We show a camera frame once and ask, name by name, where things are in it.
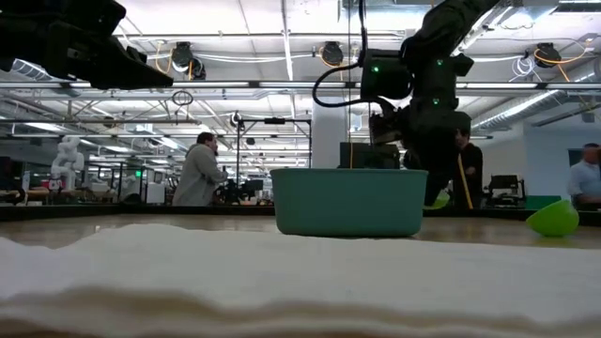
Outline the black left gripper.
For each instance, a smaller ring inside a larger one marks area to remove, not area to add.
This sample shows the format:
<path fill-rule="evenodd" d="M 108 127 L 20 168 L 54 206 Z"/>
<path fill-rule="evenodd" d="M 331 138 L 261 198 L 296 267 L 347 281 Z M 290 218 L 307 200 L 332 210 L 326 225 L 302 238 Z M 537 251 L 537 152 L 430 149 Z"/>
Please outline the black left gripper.
<path fill-rule="evenodd" d="M 113 38 L 118 18 L 0 18 L 0 70 L 16 60 L 50 75 L 82 79 L 98 89 L 163 88 L 173 78 L 148 65 L 147 55 Z"/>

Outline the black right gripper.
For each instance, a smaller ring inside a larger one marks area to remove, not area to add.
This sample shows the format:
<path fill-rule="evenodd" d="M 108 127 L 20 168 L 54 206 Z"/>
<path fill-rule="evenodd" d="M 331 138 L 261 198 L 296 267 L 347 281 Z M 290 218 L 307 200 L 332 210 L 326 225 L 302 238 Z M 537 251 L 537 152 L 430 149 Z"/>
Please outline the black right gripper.
<path fill-rule="evenodd" d="M 409 170 L 428 170 L 429 163 L 443 163 L 428 171 L 424 204 L 433 206 L 457 173 L 460 150 L 455 136 L 470 130 L 471 118 L 458 111 L 459 100 L 411 102 L 402 109 L 403 140 L 406 150 L 403 166 Z"/>

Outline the teal plastic container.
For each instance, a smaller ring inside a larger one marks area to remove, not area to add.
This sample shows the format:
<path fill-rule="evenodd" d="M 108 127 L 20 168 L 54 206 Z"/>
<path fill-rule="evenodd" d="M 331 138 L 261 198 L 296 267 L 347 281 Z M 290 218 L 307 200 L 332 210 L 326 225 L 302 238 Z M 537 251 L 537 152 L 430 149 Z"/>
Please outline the teal plastic container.
<path fill-rule="evenodd" d="M 425 171 L 285 168 L 270 176 L 286 235 L 407 238 L 421 229 Z"/>

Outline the person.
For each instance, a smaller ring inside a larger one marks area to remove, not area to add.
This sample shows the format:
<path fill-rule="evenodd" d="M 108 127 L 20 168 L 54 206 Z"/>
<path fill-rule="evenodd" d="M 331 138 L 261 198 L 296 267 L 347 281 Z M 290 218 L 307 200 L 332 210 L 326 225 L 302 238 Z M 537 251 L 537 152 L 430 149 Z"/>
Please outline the person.
<path fill-rule="evenodd" d="M 470 141 L 470 130 L 458 130 L 455 142 L 461 162 L 453 182 L 453 202 L 458 209 L 478 209 L 483 198 L 483 152 Z"/>
<path fill-rule="evenodd" d="M 218 167 L 217 138 L 201 132 L 186 154 L 179 183 L 172 201 L 175 207 L 207 207 L 220 183 L 228 174 Z"/>
<path fill-rule="evenodd" d="M 570 167 L 567 191 L 574 208 L 582 211 L 601 209 L 601 146 L 586 144 L 581 160 Z"/>

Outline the white building column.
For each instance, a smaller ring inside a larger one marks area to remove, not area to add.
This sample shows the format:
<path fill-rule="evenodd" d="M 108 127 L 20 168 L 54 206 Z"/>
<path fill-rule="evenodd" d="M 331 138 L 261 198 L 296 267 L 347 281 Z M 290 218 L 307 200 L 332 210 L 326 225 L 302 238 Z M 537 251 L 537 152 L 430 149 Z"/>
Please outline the white building column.
<path fill-rule="evenodd" d="M 339 165 L 340 144 L 347 140 L 347 111 L 313 103 L 312 167 L 333 169 Z"/>

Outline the white robot figure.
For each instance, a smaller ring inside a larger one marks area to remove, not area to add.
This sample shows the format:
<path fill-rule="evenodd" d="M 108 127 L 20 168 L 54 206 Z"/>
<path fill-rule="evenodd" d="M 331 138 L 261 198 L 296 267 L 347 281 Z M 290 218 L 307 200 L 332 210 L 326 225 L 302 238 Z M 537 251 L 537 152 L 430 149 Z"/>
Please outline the white robot figure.
<path fill-rule="evenodd" d="M 85 156 L 78 151 L 81 140 L 75 136 L 64 136 L 57 145 L 57 155 L 51 165 L 49 189 L 72 191 L 75 189 L 76 174 L 84 169 Z"/>

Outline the white folded cloth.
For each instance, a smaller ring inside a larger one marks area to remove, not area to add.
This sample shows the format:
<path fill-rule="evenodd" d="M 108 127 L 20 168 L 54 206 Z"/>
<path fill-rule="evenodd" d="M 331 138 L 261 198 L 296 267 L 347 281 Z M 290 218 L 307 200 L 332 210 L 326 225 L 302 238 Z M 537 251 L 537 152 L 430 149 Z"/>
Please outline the white folded cloth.
<path fill-rule="evenodd" d="M 601 338 L 601 250 L 104 229 L 0 238 L 0 337 Z"/>

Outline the silver ceiling duct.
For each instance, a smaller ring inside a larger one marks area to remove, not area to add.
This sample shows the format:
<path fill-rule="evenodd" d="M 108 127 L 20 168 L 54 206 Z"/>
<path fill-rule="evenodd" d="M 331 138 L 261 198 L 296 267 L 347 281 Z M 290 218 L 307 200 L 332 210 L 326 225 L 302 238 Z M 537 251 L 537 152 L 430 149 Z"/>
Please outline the silver ceiling duct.
<path fill-rule="evenodd" d="M 539 114 L 563 103 L 569 91 L 601 89 L 601 56 L 568 73 L 569 82 L 536 84 L 542 89 L 528 97 L 509 100 L 478 116 L 473 131 L 509 127 L 515 122 Z"/>

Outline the black gantry frame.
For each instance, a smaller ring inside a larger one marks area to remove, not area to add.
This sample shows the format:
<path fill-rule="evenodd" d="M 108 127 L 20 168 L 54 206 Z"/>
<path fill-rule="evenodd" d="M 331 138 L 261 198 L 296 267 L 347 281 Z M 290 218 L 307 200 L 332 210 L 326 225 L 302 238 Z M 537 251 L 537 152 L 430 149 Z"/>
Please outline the black gantry frame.
<path fill-rule="evenodd" d="M 236 127 L 235 174 L 225 185 L 227 204 L 241 205 L 254 196 L 253 184 L 246 188 L 248 175 L 259 179 L 270 178 L 270 171 L 282 168 L 310 167 L 313 138 L 312 120 L 285 117 L 242 118 L 231 116 Z"/>

